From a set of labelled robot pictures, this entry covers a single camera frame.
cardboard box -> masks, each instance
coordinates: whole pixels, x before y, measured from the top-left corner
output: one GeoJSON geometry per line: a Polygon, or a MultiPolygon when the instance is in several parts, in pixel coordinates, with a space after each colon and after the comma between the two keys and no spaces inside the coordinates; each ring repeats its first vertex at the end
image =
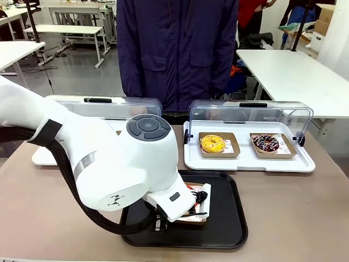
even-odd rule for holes
{"type": "Polygon", "coordinates": [[[240,147],[238,141],[233,133],[223,133],[223,132],[202,132],[198,134],[199,145],[202,152],[203,158],[236,158],[240,154],[240,147]],[[233,147],[233,153],[207,153],[201,148],[201,139],[206,135],[217,135],[223,138],[224,140],[230,140],[233,147]]]}
{"type": "Polygon", "coordinates": [[[202,191],[205,191],[207,193],[207,199],[200,205],[200,213],[206,212],[206,215],[200,215],[199,217],[202,218],[202,221],[183,221],[178,220],[175,221],[175,223],[180,224],[191,224],[191,225],[203,225],[206,222],[206,218],[209,217],[209,206],[210,206],[210,198],[211,198],[211,185],[210,184],[198,184],[198,183],[190,183],[185,182],[188,186],[201,186],[202,191]]]}
{"type": "Polygon", "coordinates": [[[321,49],[321,46],[322,46],[324,39],[325,39],[325,37],[323,35],[320,35],[319,33],[314,32],[312,34],[310,48],[316,52],[320,52],[320,49],[321,49]]]}
{"type": "Polygon", "coordinates": [[[277,135],[277,133],[250,133],[251,143],[252,143],[252,146],[253,146],[258,158],[261,158],[261,159],[291,159],[292,157],[294,157],[297,154],[297,151],[294,149],[293,145],[290,143],[290,141],[288,140],[288,138],[284,134],[281,134],[281,138],[285,142],[285,145],[288,147],[289,153],[278,153],[278,152],[261,153],[261,152],[259,152],[257,150],[255,143],[253,143],[252,137],[255,135],[263,135],[263,134],[267,134],[270,136],[277,135]]]}
{"type": "Polygon", "coordinates": [[[332,4],[317,4],[321,8],[320,17],[318,18],[320,21],[325,23],[330,23],[335,5],[332,4]]]}
{"type": "Polygon", "coordinates": [[[323,22],[321,20],[317,20],[315,23],[314,32],[326,36],[328,31],[329,23],[323,22]]]}

black logo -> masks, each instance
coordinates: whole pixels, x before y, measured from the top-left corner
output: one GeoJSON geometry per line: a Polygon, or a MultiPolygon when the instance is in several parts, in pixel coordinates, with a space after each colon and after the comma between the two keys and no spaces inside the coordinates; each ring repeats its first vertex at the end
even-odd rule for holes
{"type": "Polygon", "coordinates": [[[113,195],[113,196],[111,196],[110,198],[114,198],[114,203],[111,203],[111,204],[108,204],[108,206],[111,206],[111,205],[120,205],[119,203],[118,203],[118,200],[120,199],[120,198],[123,198],[124,196],[119,196],[119,195],[113,195]]]}

black tray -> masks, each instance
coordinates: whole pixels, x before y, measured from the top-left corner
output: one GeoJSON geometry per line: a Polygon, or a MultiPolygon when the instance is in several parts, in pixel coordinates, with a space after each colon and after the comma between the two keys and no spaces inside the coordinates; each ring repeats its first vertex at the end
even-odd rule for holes
{"type": "MultiPolygon", "coordinates": [[[[122,239],[138,247],[189,247],[235,249],[248,237],[247,224],[234,179],[223,172],[180,170],[183,180],[211,184],[210,215],[204,225],[170,223],[164,233],[152,232],[152,227],[122,239]]],[[[149,209],[141,199],[124,210],[120,224],[141,221],[149,209]]]]}

black pole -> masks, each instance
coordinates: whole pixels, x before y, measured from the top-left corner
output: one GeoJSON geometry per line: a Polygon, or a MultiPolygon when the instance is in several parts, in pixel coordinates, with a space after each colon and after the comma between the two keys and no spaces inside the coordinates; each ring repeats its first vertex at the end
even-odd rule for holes
{"type": "Polygon", "coordinates": [[[26,6],[27,6],[28,17],[29,17],[29,20],[30,20],[32,28],[33,28],[35,42],[39,43],[40,42],[39,34],[38,34],[38,31],[37,31],[37,28],[35,27],[33,13],[32,13],[32,10],[31,10],[31,6],[29,4],[29,0],[24,0],[24,2],[26,3],[26,6]]]}
{"type": "Polygon", "coordinates": [[[296,40],[294,41],[294,44],[293,44],[292,52],[296,51],[298,42],[300,40],[300,37],[302,36],[304,24],[306,22],[306,18],[308,17],[309,10],[311,8],[311,2],[312,2],[312,0],[308,0],[308,3],[305,6],[304,15],[303,15],[303,18],[302,18],[302,22],[300,23],[299,30],[297,32],[296,40]]]}

gray circular button panel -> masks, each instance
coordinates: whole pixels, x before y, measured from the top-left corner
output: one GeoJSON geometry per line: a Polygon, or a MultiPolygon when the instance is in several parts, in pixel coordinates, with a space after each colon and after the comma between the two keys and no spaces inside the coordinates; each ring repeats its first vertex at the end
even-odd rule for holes
{"type": "Polygon", "coordinates": [[[158,141],[168,135],[171,126],[161,117],[139,115],[129,120],[126,129],[131,136],[138,140],[158,141]]]}

